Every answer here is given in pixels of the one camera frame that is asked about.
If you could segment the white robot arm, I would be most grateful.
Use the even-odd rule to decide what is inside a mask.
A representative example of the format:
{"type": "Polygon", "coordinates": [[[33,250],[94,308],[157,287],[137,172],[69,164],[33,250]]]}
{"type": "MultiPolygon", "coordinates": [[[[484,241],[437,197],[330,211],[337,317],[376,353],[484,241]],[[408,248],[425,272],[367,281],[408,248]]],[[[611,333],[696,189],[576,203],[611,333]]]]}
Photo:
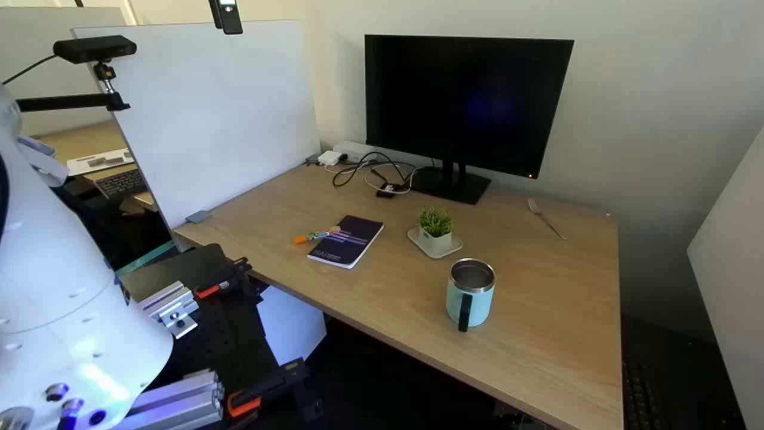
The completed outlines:
{"type": "Polygon", "coordinates": [[[113,430],[166,369],[173,336],[125,297],[88,230],[22,156],[19,133],[19,106],[3,89],[3,427],[113,430]]]}

